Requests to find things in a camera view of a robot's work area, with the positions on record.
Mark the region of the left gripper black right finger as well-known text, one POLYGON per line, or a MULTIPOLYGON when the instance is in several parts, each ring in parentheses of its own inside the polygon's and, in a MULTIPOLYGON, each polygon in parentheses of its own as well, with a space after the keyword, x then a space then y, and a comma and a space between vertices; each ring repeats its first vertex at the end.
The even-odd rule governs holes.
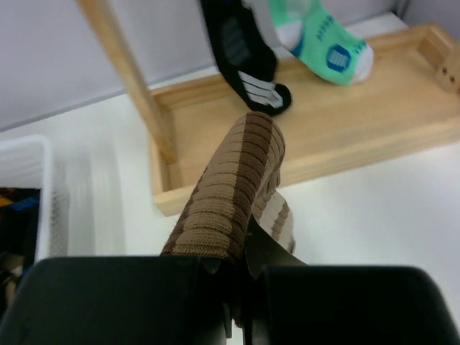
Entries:
POLYGON ((279 245, 251 216, 245 239, 245 258, 255 280, 271 266, 305 266, 305 263, 279 245))

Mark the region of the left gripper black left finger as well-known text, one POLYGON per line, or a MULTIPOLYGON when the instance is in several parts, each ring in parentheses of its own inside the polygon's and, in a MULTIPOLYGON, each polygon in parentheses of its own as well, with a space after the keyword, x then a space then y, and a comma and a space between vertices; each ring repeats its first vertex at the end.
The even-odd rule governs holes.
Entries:
POLYGON ((210 257, 201 257, 200 267, 203 273, 216 274, 221 267, 221 260, 210 257))

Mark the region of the brown striped sock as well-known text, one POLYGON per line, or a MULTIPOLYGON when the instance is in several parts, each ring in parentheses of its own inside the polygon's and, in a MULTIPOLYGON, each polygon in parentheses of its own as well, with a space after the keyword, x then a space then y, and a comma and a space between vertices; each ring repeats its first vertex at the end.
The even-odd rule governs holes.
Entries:
POLYGON ((277 191, 284 156, 285 140, 271 117, 251 112, 239 118, 203 171, 161 253, 237 263, 250 219, 292 253, 293 214, 277 191))

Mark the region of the mint green sock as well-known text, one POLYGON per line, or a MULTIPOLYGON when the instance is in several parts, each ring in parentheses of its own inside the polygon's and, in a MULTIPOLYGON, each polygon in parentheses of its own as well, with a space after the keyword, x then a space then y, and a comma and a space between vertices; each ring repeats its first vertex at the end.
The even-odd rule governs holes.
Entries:
POLYGON ((340 86, 369 77, 374 50, 337 22, 320 1, 269 1, 268 5, 280 44, 317 76, 340 86))

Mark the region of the red yellow black argyle sock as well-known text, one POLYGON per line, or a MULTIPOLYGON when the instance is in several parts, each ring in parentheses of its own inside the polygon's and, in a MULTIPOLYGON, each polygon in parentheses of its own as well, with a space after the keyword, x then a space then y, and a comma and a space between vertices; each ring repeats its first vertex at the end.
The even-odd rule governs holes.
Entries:
POLYGON ((41 190, 1 188, 1 253, 34 252, 41 190))

